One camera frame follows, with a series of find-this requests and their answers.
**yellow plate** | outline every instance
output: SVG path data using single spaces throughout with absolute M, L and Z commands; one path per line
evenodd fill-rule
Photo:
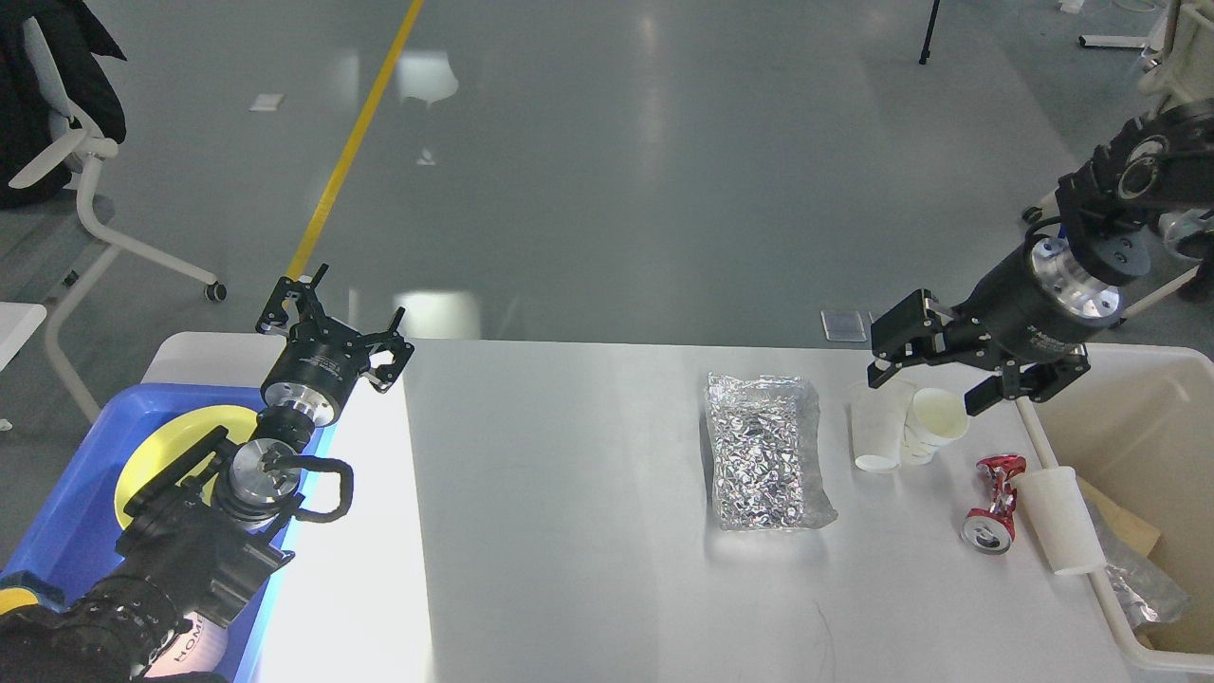
M 249 440 L 254 428 L 257 427 L 257 414 L 244 406 L 198 409 L 172 420 L 144 439 L 140 448 L 135 449 L 131 460 L 126 461 L 123 473 L 118 476 L 118 486 L 114 488 L 114 516 L 118 518 L 119 527 L 126 529 L 126 525 L 131 523 L 131 517 L 123 512 L 127 501 L 177 456 L 185 454 L 199 439 L 206 437 L 208 432 L 220 426 L 228 429 L 228 440 L 243 444 Z M 204 460 L 189 474 L 198 474 L 209 462 L 210 459 Z M 212 479 L 203 489 L 203 497 L 208 502 L 210 502 L 214 484 Z

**plastic cup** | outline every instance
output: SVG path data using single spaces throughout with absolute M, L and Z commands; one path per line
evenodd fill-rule
M 902 462 L 931 462 L 936 451 L 964 437 L 969 428 L 970 416 L 960 397 L 943 389 L 915 392 L 902 431 Z

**white table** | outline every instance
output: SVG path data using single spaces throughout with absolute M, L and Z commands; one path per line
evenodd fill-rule
M 237 364 L 259 385 L 280 341 L 220 336 L 178 335 L 148 376 L 170 363 L 177 381 L 205 382 Z M 361 386 L 339 423 L 329 455 L 354 468 L 354 507 L 296 527 L 260 679 L 1129 681 L 1087 579 L 1050 574 L 1023 528 L 1002 557 L 957 536 L 987 502 L 978 459 L 1034 460 L 1015 408 L 976 419 L 929 466 L 862 473 L 844 402 L 868 360 L 419 341 L 403 391 Z M 715 528 L 709 371 L 813 383 L 838 522 Z M 982 375 L 907 377 L 963 392 Z

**white paper cup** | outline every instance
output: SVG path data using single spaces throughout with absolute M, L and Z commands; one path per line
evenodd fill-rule
M 1014 477 L 1011 485 L 1016 488 L 1016 507 L 1028 516 L 1054 574 L 1088 574 L 1105 568 L 1105 552 L 1073 468 L 1026 472 Z
M 902 427 L 917 387 L 891 380 L 880 389 L 851 388 L 851 448 L 856 467 L 892 473 L 898 468 Z
M 910 399 L 902 431 L 902 462 L 931 462 L 941 448 L 957 442 L 970 428 L 965 402 L 943 389 L 920 389 Z

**clear plastic bag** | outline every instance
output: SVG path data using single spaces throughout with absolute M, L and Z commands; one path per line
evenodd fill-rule
M 1192 598 L 1170 576 L 1113 534 L 1096 505 L 1084 500 L 1105 551 L 1108 582 L 1131 628 L 1144 624 L 1170 624 L 1184 615 Z
M 721 529 L 821 529 L 839 517 L 822 488 L 818 419 L 818 395 L 798 377 L 708 376 Z

